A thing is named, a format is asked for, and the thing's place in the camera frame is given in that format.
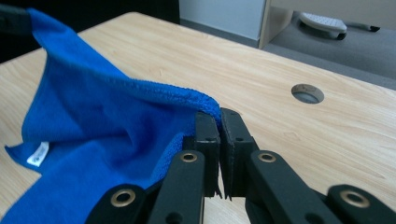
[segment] blue towel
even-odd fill
[[[2,223],[83,223],[103,194],[122,183],[162,179],[203,111],[220,125],[218,103],[198,91],[131,79],[71,29],[34,9],[33,34],[45,72],[8,154],[42,176]]]

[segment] towel fold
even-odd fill
[[[28,12],[48,58],[23,143],[6,150],[42,176],[2,223],[83,223],[108,189],[162,179],[183,136],[194,135],[197,111],[220,125],[211,97],[129,78],[65,25]]]

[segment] white wall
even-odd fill
[[[259,40],[265,0],[179,0],[180,18]]]

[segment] wooden table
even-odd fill
[[[279,153],[313,189],[350,184],[396,209],[396,91],[132,13],[80,34],[128,76],[194,88],[239,112],[262,149]],[[21,124],[46,54],[0,65],[0,142]],[[324,101],[296,100],[311,84]],[[0,217],[39,178],[0,150]],[[244,200],[205,200],[205,223],[248,223]]]

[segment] white object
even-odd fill
[[[345,37],[347,33],[347,26],[344,24],[344,22],[334,18],[323,17],[303,12],[300,14],[300,20],[304,24],[318,30],[337,32],[340,34],[338,36],[339,39],[343,39],[340,37]]]

